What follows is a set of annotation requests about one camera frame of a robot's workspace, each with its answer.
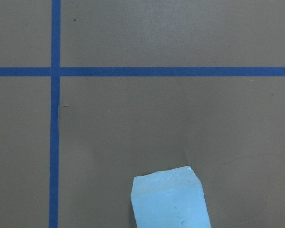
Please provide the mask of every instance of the gray floor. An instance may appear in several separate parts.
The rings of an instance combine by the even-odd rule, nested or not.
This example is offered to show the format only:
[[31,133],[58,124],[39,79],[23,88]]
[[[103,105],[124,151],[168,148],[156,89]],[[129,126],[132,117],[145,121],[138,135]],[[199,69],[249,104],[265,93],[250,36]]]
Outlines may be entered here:
[[[0,67],[48,67],[51,1],[0,1]],[[283,67],[285,0],[64,0],[64,67]],[[48,226],[50,78],[0,78],[0,228]],[[62,77],[59,228],[134,228],[190,165],[213,228],[285,228],[285,77]]]
[[61,88],[61,228],[134,228],[133,177],[188,164],[212,227],[285,228],[285,77],[68,77]]
[[48,226],[49,77],[0,77],[0,228]]

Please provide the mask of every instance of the light blue foam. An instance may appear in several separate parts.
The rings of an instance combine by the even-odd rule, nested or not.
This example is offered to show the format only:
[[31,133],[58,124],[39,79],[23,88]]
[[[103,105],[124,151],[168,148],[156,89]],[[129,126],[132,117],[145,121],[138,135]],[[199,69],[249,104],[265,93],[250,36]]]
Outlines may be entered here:
[[138,228],[211,228],[190,166],[134,177],[131,201]]

